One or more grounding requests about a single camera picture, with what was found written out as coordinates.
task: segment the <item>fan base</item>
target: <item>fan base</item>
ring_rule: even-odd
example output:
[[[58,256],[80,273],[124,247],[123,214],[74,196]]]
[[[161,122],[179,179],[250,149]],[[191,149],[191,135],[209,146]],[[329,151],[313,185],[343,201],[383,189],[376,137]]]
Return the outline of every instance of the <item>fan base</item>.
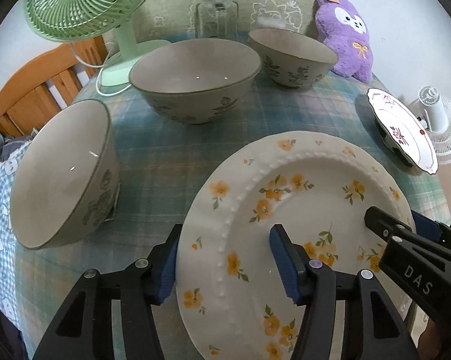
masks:
[[[129,73],[133,65],[145,54],[158,49],[159,47],[170,44],[168,40],[148,40],[137,44],[138,56],[126,61],[122,60],[120,52],[110,57],[106,63],[106,67],[102,70],[101,85],[116,86],[129,83]]]

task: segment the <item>purple plush toy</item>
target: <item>purple plush toy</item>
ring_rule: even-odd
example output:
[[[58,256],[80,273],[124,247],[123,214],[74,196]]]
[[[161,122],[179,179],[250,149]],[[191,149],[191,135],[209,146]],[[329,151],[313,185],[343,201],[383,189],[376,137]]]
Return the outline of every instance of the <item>purple plush toy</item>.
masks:
[[[315,15],[319,34],[325,37],[324,44],[339,57],[332,71],[368,83],[372,79],[374,56],[367,28],[350,1],[338,1],[317,0],[319,8]]]

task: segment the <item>white lettering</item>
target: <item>white lettering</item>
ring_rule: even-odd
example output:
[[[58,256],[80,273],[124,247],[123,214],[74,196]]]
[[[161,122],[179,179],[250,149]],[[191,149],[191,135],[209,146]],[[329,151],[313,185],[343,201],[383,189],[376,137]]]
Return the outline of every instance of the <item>white lettering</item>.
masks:
[[[407,267],[407,269],[405,270],[404,275],[406,278],[410,278],[410,276],[412,276],[412,274],[413,274],[413,268],[409,265]]]
[[[424,294],[428,295],[431,288],[432,288],[432,283],[431,283],[431,282],[428,282],[428,283],[425,285],[425,289],[422,290],[422,292],[423,292]]]
[[[420,287],[420,281],[422,280],[422,275],[416,277],[416,279],[413,281],[415,284],[417,284],[417,288]]]

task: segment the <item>white power cord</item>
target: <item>white power cord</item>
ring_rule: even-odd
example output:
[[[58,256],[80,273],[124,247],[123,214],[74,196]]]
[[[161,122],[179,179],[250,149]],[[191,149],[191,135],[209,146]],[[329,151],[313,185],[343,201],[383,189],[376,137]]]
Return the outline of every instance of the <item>white power cord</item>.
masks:
[[[102,65],[88,64],[87,62],[83,61],[83,60],[76,54],[75,49],[74,49],[74,45],[73,45],[72,43],[69,43],[69,44],[70,44],[70,48],[72,49],[72,54],[74,55],[74,57],[76,58],[77,61],[79,61],[81,64],[83,64],[83,65],[85,65],[85,66],[87,66],[87,67],[89,67],[89,68],[90,68],[90,67],[91,67],[91,68],[94,68],[94,69],[100,68],[99,74],[97,75],[97,79],[95,80],[95,90],[97,91],[97,93],[99,93],[100,96],[104,96],[104,97],[112,97],[112,96],[120,95],[121,93],[124,93],[125,91],[127,91],[128,89],[130,89],[130,88],[132,87],[131,84],[128,84],[125,88],[123,88],[123,89],[121,89],[121,90],[119,90],[119,91],[117,91],[117,92],[115,92],[115,93],[103,93],[103,92],[100,90],[102,71],[103,71],[103,69],[104,69],[104,66],[106,65],[107,60],[110,58],[111,53],[110,53],[110,52],[107,53],[107,56],[105,57],[104,63],[103,63]],[[115,43],[114,43],[114,42],[107,42],[106,45],[107,45],[107,44],[115,44]]]

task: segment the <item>bowl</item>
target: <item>bowl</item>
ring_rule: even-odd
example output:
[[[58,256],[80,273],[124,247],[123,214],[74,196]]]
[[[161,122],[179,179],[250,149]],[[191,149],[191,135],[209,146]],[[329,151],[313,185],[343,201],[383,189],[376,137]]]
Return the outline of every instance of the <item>bowl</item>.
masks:
[[[18,164],[10,220],[29,249],[70,244],[92,233],[109,213],[119,163],[107,107],[84,100],[54,116]]]
[[[251,31],[249,37],[267,75],[286,87],[317,83],[339,60],[323,43],[296,32],[261,28]]]
[[[245,44],[193,39],[143,56],[132,67],[130,82],[157,113],[199,124],[233,108],[260,69],[260,57]]]

